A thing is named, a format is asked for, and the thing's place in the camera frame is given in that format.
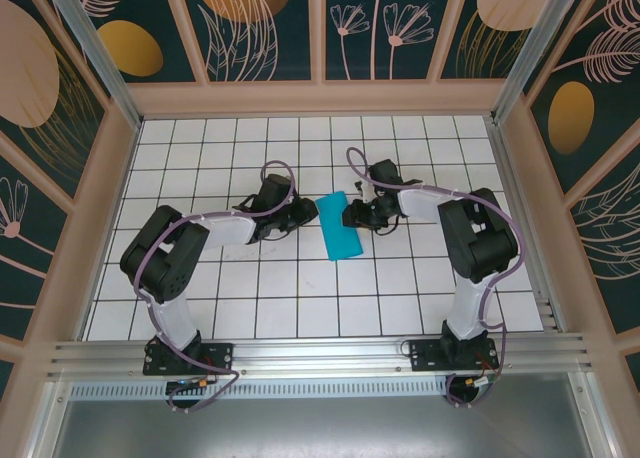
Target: blue object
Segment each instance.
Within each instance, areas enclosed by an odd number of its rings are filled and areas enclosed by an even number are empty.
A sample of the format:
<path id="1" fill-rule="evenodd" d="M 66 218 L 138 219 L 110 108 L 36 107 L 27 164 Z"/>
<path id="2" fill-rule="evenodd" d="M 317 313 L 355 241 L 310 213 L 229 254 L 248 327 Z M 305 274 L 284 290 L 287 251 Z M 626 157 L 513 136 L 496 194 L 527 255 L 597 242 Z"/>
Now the blue object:
<path id="1" fill-rule="evenodd" d="M 338 191 L 316 201 L 324 244 L 331 261 L 361 255 L 362 244 L 355 228 L 342 226 L 342 212 L 347 207 L 347 195 Z"/>

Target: purple cable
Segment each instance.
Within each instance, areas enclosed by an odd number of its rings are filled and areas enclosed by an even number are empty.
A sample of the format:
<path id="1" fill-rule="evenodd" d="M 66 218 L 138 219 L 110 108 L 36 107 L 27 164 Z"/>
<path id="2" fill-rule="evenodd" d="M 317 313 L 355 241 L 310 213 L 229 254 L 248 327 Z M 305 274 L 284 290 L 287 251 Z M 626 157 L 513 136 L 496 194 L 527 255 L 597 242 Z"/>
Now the purple cable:
<path id="1" fill-rule="evenodd" d="M 181 390 L 180 388 L 176 388 L 176 390 L 174 390 L 173 393 L 171 393 L 171 395 L 169 395 L 169 405 L 171 406 L 171 409 L 174 412 L 175 411 L 180 411 L 181 413 L 185 413 L 186 414 L 186 413 L 189 413 L 189 412 L 198 411 L 198 410 L 204 408 L 205 406 L 213 403 L 222 393 L 225 392 L 225 390 L 227 388 L 229 388 L 231 385 L 233 385 L 238 380 L 238 378 L 240 378 L 240 373 L 238 373 L 235 370 L 228 370 L 226 368 L 219 368 L 217 366 L 207 365 L 205 363 L 201 363 L 201 362 L 199 362 L 197 360 L 194 360 L 193 358 L 191 358 L 191 357 L 185 355 L 184 353 L 182 353 L 182 350 L 180 350 L 177 346 L 175 346 L 171 342 L 171 340 L 162 331 L 162 327 L 160 326 L 160 323 L 158 322 L 158 319 L 155 316 L 155 313 L 153 311 L 153 307 L 151 306 L 151 298 L 146 296 L 145 294 L 143 294 L 140 291 L 140 279 L 142 278 L 142 273 L 144 272 L 145 268 L 149 264 L 149 260 L 151 259 L 153 254 L 156 252 L 156 250 L 160 247 L 160 245 L 162 244 L 164 239 L 167 236 L 169 236 L 171 233 L 173 233 L 177 228 L 179 228 L 180 226 L 182 226 L 183 224 L 185 224 L 185 223 L 187 223 L 189 221 L 201 221 L 201 220 L 206 220 L 206 219 L 209 219 L 209 218 L 216 218 L 216 217 L 221 217 L 221 216 L 243 216 L 245 218 L 260 218 L 260 217 L 263 217 L 263 216 L 269 216 L 269 215 L 277 212 L 278 210 L 280 210 L 282 207 L 286 206 L 289 203 L 289 199 L 291 198 L 291 196 L 293 196 L 293 192 L 295 191 L 295 186 L 296 186 L 295 177 L 293 176 L 293 170 L 291 169 L 291 167 L 289 165 L 287 165 L 285 162 L 280 161 L 280 160 L 269 161 L 269 162 L 265 163 L 264 166 L 262 167 L 262 169 L 260 170 L 260 179 L 262 181 L 264 181 L 266 169 L 270 165 L 274 165 L 274 164 L 282 165 L 287 170 L 287 173 L 289 173 L 289 176 L 291 178 L 291 185 L 289 186 L 289 191 L 287 192 L 287 196 L 284 197 L 284 199 L 280 202 L 280 204 L 278 206 L 272 208 L 271 210 L 262 211 L 260 213 L 246 213 L 246 212 L 241 212 L 241 211 L 212 211 L 212 212 L 209 212 L 209 213 L 202 213 L 202 214 L 195 214 L 195 215 L 190 215 L 190 216 L 183 216 L 182 218 L 180 218 L 175 223 L 172 223 L 158 237 L 158 239 L 153 243 L 153 245 L 151 245 L 151 247 L 149 248 L 149 251 L 147 251 L 147 254 L 144 255 L 144 258 L 140 262 L 140 266 L 138 267 L 138 271 L 136 272 L 136 275 L 135 275 L 135 277 L 133 279 L 133 289 L 135 291 L 135 294 L 138 296 L 138 298 L 140 298 L 141 300 L 143 300 L 147 304 L 147 310 L 149 312 L 149 318 L 151 319 L 151 323 L 153 324 L 154 328 L 156 329 L 158 338 L 160 340 L 162 340 L 162 342 L 165 343 L 171 349 L 171 351 L 173 351 L 176 355 L 178 355 L 180 358 L 182 358 L 187 363 L 191 363 L 192 365 L 195 365 L 198 368 L 201 368 L 201 369 L 204 369 L 204 370 L 207 370 L 207 371 L 212 371 L 212 372 L 218 373 L 218 374 L 231 374 L 231 375 L 234 375 L 234 377 L 231 379 L 231 381 L 229 381 L 222 388 L 220 388 L 213 396 L 211 396 L 210 398 L 207 398 L 206 400 L 199 401 L 198 403 L 193 405 L 191 408 L 178 408 L 178 407 L 175 406 L 175 404 L 173 403 L 173 398 L 175 397 L 176 393 L 180 392 L 180 390 Z"/>
<path id="2" fill-rule="evenodd" d="M 480 309 L 478 311 L 478 319 L 480 321 L 480 323 L 482 324 L 482 326 L 484 328 L 486 328 L 487 330 L 497 330 L 497 329 L 501 329 L 502 330 L 502 345 L 501 345 L 501 350 L 500 350 L 500 363 L 498 365 L 498 370 L 496 372 L 496 375 L 499 377 L 502 374 L 502 367 L 504 364 L 504 357 L 505 357 L 505 352 L 506 352 L 506 343 L 507 343 L 507 327 L 505 326 L 504 321 L 502 323 L 498 323 L 497 325 L 489 325 L 485 319 L 484 319 L 484 311 L 487 305 L 487 301 L 489 299 L 489 296 L 491 295 L 491 290 L 493 289 L 493 287 L 500 281 L 503 280 L 504 278 L 506 278 L 509 275 L 512 275 L 513 273 L 515 273 L 518 268 L 520 268 L 523 264 L 524 264 L 524 257 L 526 255 L 526 244 L 524 241 L 524 235 L 522 233 L 522 230 L 520 230 L 520 227 L 516 224 L 515 221 L 513 221 L 513 218 L 511 218 L 509 215 L 507 215 L 504 211 L 502 211 L 502 209 L 500 209 L 500 207 L 494 205 L 493 203 L 480 198 L 478 196 L 475 195 L 471 195 L 469 193 L 463 193 L 461 191 L 455 191 L 455 190 L 448 190 L 446 188 L 440 188 L 438 186 L 434 186 L 434 185 L 390 185 L 388 183 L 382 183 L 380 181 L 376 181 L 372 178 L 370 178 L 367 174 L 367 172 L 365 171 L 365 173 L 362 173 L 360 170 L 358 170 L 358 168 L 356 167 L 356 165 L 353 163 L 353 161 L 351 160 L 351 153 L 352 152 L 356 152 L 358 155 L 360 155 L 360 157 L 362 158 L 362 161 L 364 162 L 364 167 L 365 170 L 367 170 L 367 158 L 365 157 L 364 153 L 362 151 L 360 151 L 358 148 L 355 148 L 353 146 L 347 148 L 347 162 L 349 163 L 349 166 L 351 167 L 351 169 L 356 173 L 356 175 L 358 175 L 358 177 L 362 178 L 363 180 L 371 183 L 374 186 L 378 186 L 381 188 L 387 188 L 390 190 L 427 190 L 427 191 L 433 191 L 435 193 L 439 193 L 441 195 L 447 195 L 447 196 L 455 196 L 458 198 L 465 198 L 468 200 L 472 200 L 475 201 L 476 203 L 480 203 L 481 205 L 486 206 L 487 208 L 491 209 L 492 211 L 494 211 L 495 213 L 497 213 L 500 217 L 502 217 L 511 227 L 511 229 L 513 230 L 513 233 L 516 235 L 518 243 L 520 245 L 520 256 L 518 257 L 518 261 L 516 261 L 516 264 L 514 266 L 512 266 L 511 268 L 509 268 L 506 271 L 503 271 L 502 273 L 500 273 L 499 275 L 495 276 L 491 281 L 489 281 L 489 283 L 487 284 L 487 287 L 484 290 L 484 293 L 482 294 L 482 298 L 480 299 Z M 450 387 L 451 387 L 451 382 L 453 381 L 453 379 L 456 377 L 456 374 L 452 374 L 447 378 L 447 383 L 445 386 L 445 398 L 447 399 L 447 401 L 452 404 L 452 405 L 456 405 L 456 404 L 463 404 L 464 402 L 458 398 L 456 398 L 455 396 L 451 395 L 450 393 Z M 489 395 L 490 390 L 493 388 L 493 385 L 489 387 L 489 389 L 480 397 L 477 398 L 476 400 L 474 400 L 474 403 L 478 404 L 481 403 L 482 401 L 484 401 L 487 396 Z"/>

